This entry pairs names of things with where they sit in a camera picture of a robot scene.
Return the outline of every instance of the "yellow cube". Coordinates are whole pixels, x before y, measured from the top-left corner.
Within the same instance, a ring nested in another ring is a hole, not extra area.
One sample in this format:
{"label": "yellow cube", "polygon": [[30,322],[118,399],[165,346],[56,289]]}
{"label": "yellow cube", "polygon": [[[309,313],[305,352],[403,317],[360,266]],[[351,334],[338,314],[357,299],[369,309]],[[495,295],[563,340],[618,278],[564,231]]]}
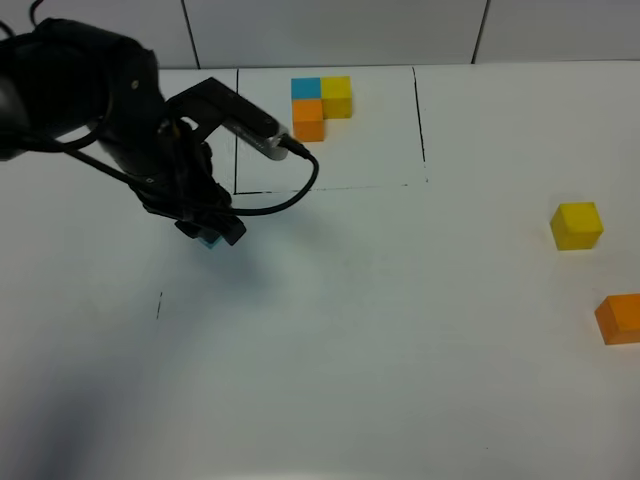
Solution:
{"label": "yellow cube", "polygon": [[595,203],[561,203],[551,231],[558,250],[586,250],[594,247],[604,228]]}
{"label": "yellow cube", "polygon": [[322,79],[322,111],[324,118],[351,118],[350,77],[324,77]]}

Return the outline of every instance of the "wooden block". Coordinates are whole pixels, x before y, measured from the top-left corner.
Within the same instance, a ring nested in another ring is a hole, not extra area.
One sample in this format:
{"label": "wooden block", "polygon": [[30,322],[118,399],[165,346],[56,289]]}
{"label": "wooden block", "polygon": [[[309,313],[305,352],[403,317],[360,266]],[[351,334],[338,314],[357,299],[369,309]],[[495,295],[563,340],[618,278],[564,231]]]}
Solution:
{"label": "wooden block", "polygon": [[551,231],[558,250],[585,250],[594,247],[604,228],[595,203],[561,203]]}
{"label": "wooden block", "polygon": [[322,100],[294,100],[293,135],[301,142],[322,142],[324,140],[324,118]]}
{"label": "wooden block", "polygon": [[604,343],[640,342],[640,294],[610,295],[596,309]]}
{"label": "wooden block", "polygon": [[351,118],[353,102],[350,77],[322,79],[322,108],[324,118]]}
{"label": "wooden block", "polygon": [[322,98],[322,84],[320,77],[292,78],[291,99],[303,100],[308,98]]}

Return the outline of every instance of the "cube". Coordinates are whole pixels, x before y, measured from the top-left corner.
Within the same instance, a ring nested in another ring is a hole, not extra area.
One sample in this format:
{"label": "cube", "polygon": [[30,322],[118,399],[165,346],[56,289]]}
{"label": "cube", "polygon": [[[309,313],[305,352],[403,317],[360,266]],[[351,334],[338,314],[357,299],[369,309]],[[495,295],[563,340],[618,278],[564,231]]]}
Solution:
{"label": "cube", "polygon": [[351,118],[353,104],[350,77],[322,79],[322,108],[324,118]]}
{"label": "cube", "polygon": [[604,228],[595,203],[561,203],[551,231],[558,250],[585,250],[594,247]]}
{"label": "cube", "polygon": [[321,142],[324,140],[324,119],[322,100],[319,98],[294,100],[293,135],[301,142]]}
{"label": "cube", "polygon": [[292,78],[291,99],[304,100],[309,98],[322,98],[320,78]]}
{"label": "cube", "polygon": [[606,345],[640,342],[640,294],[610,295],[595,313]]}

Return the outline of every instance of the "white wall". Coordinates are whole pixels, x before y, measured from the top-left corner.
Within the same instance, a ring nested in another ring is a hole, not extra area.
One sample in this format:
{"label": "white wall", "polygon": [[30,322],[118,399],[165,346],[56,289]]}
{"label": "white wall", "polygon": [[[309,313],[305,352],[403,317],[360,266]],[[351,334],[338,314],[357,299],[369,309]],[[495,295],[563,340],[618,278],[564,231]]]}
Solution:
{"label": "white wall", "polygon": [[[0,18],[16,32],[28,32],[30,4],[3,0]],[[79,20],[133,37],[154,50],[163,67],[196,67],[180,0],[47,0],[36,13],[38,20],[46,17]]]}
{"label": "white wall", "polygon": [[477,62],[640,58],[637,0],[493,0]]}
{"label": "white wall", "polygon": [[485,0],[186,0],[203,67],[469,63]]}

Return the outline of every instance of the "white table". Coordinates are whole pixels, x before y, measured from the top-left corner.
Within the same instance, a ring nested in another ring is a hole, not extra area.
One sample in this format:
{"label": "white table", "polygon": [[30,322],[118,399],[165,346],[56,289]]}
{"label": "white table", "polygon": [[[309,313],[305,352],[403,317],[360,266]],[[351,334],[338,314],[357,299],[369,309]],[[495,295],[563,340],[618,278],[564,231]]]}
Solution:
{"label": "white table", "polygon": [[[286,115],[305,72],[241,70],[240,92]],[[312,146],[318,189],[235,247],[199,248],[64,157],[4,166],[0,452],[50,451],[76,433],[43,434],[62,411],[87,425],[80,478],[637,477],[640,346],[605,347],[593,310],[640,291],[640,66],[416,67],[426,163],[412,69],[342,72],[356,115]],[[404,106],[360,115],[384,85]],[[394,159],[383,135],[405,136]],[[309,168],[258,160],[238,149],[240,193]],[[605,233],[558,253],[547,223],[573,200]]]}

